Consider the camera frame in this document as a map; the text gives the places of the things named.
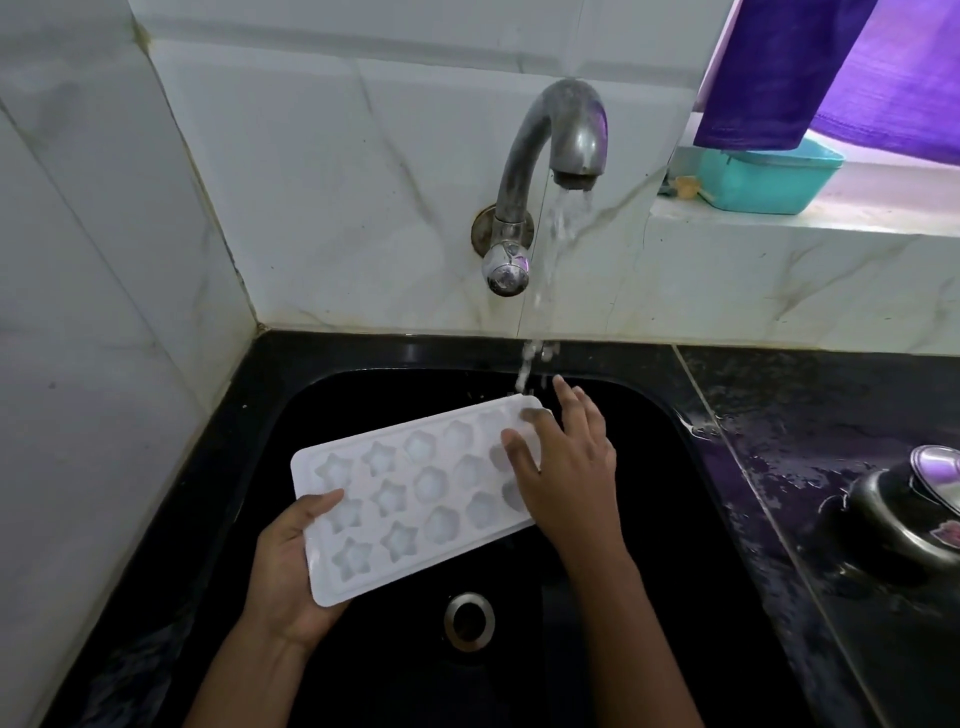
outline countertop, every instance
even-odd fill
[[[521,347],[485,338],[260,336],[43,725],[153,720],[259,452],[297,392],[357,369],[515,371]],[[868,469],[900,462],[919,444],[960,445],[960,359],[563,342],[534,371],[631,386],[681,424],[818,722],[955,724],[955,586],[894,585],[858,570],[824,528],[824,514]]]

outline black sink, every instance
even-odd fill
[[[293,397],[256,466],[155,725],[181,724],[239,616],[256,536],[294,499],[295,451],[503,397],[514,379],[496,372],[366,370],[329,376]],[[769,725],[770,706],[777,706],[777,724],[812,725],[681,432],[632,389],[572,381],[607,417],[618,451],[624,537],[706,724]],[[545,378],[531,383],[532,394],[556,411]],[[491,643],[469,655],[453,649],[443,631],[447,602],[467,591],[485,596],[496,614]],[[290,721],[320,723],[592,724],[586,651],[550,544],[528,528],[355,599],[311,660]]]

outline water splash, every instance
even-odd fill
[[[523,317],[534,338],[523,345],[523,358],[516,376],[516,390],[521,394],[526,389],[527,379],[537,355],[540,355],[541,361],[550,361],[560,350],[559,343],[546,342],[546,337],[553,328],[556,303],[554,277],[561,258],[587,223],[592,206],[592,192],[570,192],[561,189],[547,213],[550,228],[545,239],[541,238],[539,241],[539,253],[531,264],[530,288],[526,294],[531,304],[529,310],[527,306],[523,308]]]

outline chrome faucet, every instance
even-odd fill
[[[497,296],[522,293],[530,281],[526,249],[533,242],[527,197],[540,150],[550,139],[550,169],[564,189],[589,190],[607,163],[607,113],[590,84],[562,79],[527,111],[503,168],[496,205],[473,221],[470,241]]]

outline ice cube tray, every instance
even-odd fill
[[[304,532],[317,603],[337,604],[530,525],[500,445],[512,427],[540,463],[540,440],[519,418],[524,407],[540,400],[481,402],[294,454],[297,497],[346,490]]]

